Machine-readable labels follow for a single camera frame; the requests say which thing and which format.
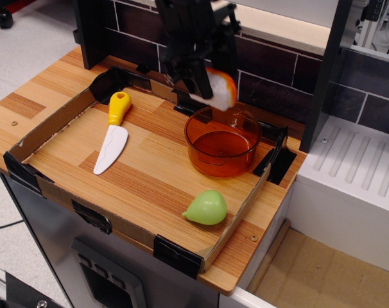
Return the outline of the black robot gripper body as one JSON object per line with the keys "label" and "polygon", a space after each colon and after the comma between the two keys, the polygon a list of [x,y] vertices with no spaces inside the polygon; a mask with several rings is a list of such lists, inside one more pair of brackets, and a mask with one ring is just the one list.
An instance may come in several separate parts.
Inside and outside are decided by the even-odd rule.
{"label": "black robot gripper body", "polygon": [[161,61],[171,80],[181,80],[178,64],[184,60],[211,60],[212,36],[224,30],[238,34],[236,4],[217,9],[210,1],[156,1],[156,8],[169,41]]}

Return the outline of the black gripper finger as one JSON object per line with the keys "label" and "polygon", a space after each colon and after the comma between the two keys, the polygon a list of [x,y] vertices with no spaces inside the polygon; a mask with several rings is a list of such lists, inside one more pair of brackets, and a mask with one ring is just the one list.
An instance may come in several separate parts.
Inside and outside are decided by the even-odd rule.
{"label": "black gripper finger", "polygon": [[232,30],[224,30],[212,36],[211,63],[214,69],[227,73],[232,79],[237,76],[237,47]]}
{"label": "black gripper finger", "polygon": [[203,60],[184,60],[178,64],[178,70],[190,94],[203,99],[211,99],[213,92]]}

